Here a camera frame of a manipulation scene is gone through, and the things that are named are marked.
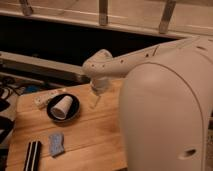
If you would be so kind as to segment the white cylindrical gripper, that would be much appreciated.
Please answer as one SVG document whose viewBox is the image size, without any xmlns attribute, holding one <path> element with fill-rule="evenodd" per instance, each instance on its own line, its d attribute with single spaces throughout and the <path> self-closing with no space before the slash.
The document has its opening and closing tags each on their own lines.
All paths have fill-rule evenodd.
<svg viewBox="0 0 213 171">
<path fill-rule="evenodd" d="M 95 93 L 90 94 L 90 107 L 95 108 L 101 99 L 101 96 L 97 94 L 102 94 L 108 89 L 109 79 L 106 77 L 94 78 L 91 80 L 90 85 L 92 91 Z"/>
</svg>

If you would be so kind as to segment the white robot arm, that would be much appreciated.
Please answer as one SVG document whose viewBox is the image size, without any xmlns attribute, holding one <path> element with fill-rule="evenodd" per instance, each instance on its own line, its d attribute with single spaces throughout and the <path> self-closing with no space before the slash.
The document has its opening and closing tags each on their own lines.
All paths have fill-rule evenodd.
<svg viewBox="0 0 213 171">
<path fill-rule="evenodd" d="M 113 57 L 100 50 L 83 64 L 95 92 L 124 79 L 119 119 L 128 171 L 210 171 L 213 37 L 160 43 Z"/>
</svg>

